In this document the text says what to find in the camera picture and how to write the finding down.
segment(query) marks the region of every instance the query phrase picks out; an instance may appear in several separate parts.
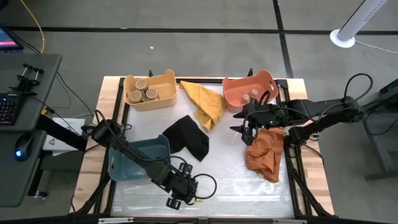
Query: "desk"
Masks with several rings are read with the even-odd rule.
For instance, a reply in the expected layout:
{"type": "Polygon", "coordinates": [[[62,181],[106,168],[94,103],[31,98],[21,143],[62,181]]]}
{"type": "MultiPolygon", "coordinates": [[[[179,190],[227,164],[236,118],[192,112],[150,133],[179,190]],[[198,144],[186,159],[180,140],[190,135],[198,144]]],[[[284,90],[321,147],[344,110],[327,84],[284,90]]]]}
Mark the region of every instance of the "desk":
{"type": "MultiPolygon", "coordinates": [[[[61,59],[61,55],[55,54],[0,54],[1,93],[9,92],[11,90],[9,86],[18,85],[17,75],[24,71],[24,63],[44,70],[44,73],[40,74],[38,78],[40,85],[33,86],[31,89],[37,95],[34,98],[24,98],[15,125],[0,126],[0,177],[2,178],[0,207],[19,206],[26,192],[28,196],[36,194],[43,173],[43,170],[40,169],[42,162],[42,153],[40,152],[46,133],[67,144],[72,144],[78,149],[84,149],[86,146],[85,139],[41,115],[42,102],[45,102],[49,95],[61,59]],[[25,161],[16,161],[14,158],[15,144],[19,137],[26,132],[32,132],[34,137],[31,155],[25,161]]],[[[35,78],[35,72],[27,71],[24,77],[32,80],[35,78]]]]}
{"type": "MultiPolygon", "coordinates": [[[[124,102],[121,101],[120,104],[115,107],[116,96],[118,94],[118,88],[120,84],[119,81],[120,77],[104,77],[96,108],[102,111],[104,115],[110,119],[113,116],[114,108],[119,107],[118,122],[120,123],[124,111],[124,102]]],[[[304,81],[302,79],[288,79],[287,83],[289,85],[289,93],[292,100],[307,98],[304,81]]],[[[90,140],[88,141],[87,147],[91,147],[95,144],[96,143],[94,141],[90,140]]],[[[308,145],[314,147],[316,150],[319,150],[317,142],[308,141],[308,145]]],[[[98,146],[85,154],[73,198],[73,203],[76,209],[79,209],[88,200],[90,195],[97,187],[100,180],[104,155],[105,148],[101,146],[98,146]]],[[[325,210],[333,213],[328,184],[321,158],[311,150],[303,147],[302,160],[308,188],[311,190],[317,200],[323,205],[325,210]]],[[[296,189],[300,209],[301,211],[304,211],[304,202],[302,200],[301,190],[298,187],[296,187],[296,189]]],[[[100,208],[101,212],[105,209],[108,193],[109,188],[107,187],[105,188],[102,198],[100,208]]]]}

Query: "teal plastic bin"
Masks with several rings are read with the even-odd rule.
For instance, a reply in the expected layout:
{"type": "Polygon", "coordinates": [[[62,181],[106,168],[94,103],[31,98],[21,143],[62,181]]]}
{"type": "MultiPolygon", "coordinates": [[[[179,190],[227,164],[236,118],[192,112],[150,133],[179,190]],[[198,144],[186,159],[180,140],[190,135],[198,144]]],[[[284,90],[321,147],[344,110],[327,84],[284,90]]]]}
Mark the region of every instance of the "teal plastic bin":
{"type": "MultiPolygon", "coordinates": [[[[168,158],[167,160],[170,161],[169,140],[162,134],[155,139],[130,142],[130,144],[152,159],[168,158]]],[[[141,166],[113,148],[109,149],[108,170],[109,176],[115,181],[148,178],[141,166]]]]}

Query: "monitor screen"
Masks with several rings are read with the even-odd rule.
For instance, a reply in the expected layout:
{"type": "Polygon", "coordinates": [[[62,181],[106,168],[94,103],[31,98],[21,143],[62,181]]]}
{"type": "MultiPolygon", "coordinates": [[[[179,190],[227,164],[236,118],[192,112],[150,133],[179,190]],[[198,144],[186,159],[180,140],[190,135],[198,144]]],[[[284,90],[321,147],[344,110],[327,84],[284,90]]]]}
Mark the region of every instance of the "monitor screen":
{"type": "Polygon", "coordinates": [[[2,28],[0,28],[0,50],[19,49],[18,43],[13,40],[2,28]]]}

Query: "white table surface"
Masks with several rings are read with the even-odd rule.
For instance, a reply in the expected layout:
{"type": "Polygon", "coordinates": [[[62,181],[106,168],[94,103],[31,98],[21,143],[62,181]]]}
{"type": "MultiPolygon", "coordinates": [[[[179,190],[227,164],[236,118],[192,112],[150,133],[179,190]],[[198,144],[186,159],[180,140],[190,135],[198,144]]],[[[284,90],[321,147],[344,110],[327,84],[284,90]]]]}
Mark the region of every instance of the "white table surface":
{"type": "MultiPolygon", "coordinates": [[[[222,94],[221,84],[203,84],[203,86],[222,94]]],[[[149,111],[129,109],[127,124],[132,130],[126,131],[128,141],[156,138],[178,119],[189,115],[200,129],[209,136],[209,153],[199,162],[187,148],[173,155],[181,156],[193,165],[192,175],[206,173],[212,175],[218,184],[216,194],[207,200],[192,206],[182,202],[180,210],[165,206],[169,194],[147,180],[126,180],[116,183],[111,215],[126,216],[204,216],[204,217],[294,217],[287,177],[286,161],[282,155],[279,182],[270,183],[262,176],[248,170],[244,163],[246,145],[241,135],[229,129],[239,126],[242,119],[232,117],[234,113],[226,111],[221,121],[207,133],[197,121],[194,112],[197,107],[191,102],[185,90],[177,90],[177,103],[166,108],[149,111]]],[[[178,159],[172,159],[176,167],[178,159]]],[[[212,193],[214,183],[207,177],[199,177],[198,196],[212,193]]]]}

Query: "small cup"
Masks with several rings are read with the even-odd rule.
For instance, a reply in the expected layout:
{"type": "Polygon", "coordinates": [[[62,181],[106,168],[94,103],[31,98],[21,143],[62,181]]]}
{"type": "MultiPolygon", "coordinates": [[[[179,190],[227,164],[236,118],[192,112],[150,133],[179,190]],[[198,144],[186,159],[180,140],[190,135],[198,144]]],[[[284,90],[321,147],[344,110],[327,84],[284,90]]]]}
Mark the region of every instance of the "small cup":
{"type": "Polygon", "coordinates": [[[142,102],[142,93],[140,91],[133,91],[130,94],[130,99],[132,103],[140,103],[142,102]]]}
{"type": "Polygon", "coordinates": [[[138,91],[145,92],[148,89],[148,84],[145,80],[141,79],[136,82],[136,88],[138,91]]]}
{"type": "Polygon", "coordinates": [[[157,90],[155,88],[149,88],[147,90],[147,98],[148,100],[158,100],[159,96],[157,90]]]}
{"type": "Polygon", "coordinates": [[[242,96],[242,101],[243,101],[244,104],[249,103],[249,102],[250,102],[250,97],[249,97],[249,95],[247,95],[247,94],[243,95],[243,96],[242,96]]]}
{"type": "Polygon", "coordinates": [[[252,90],[251,91],[251,98],[256,98],[259,92],[257,90],[252,90]]]}

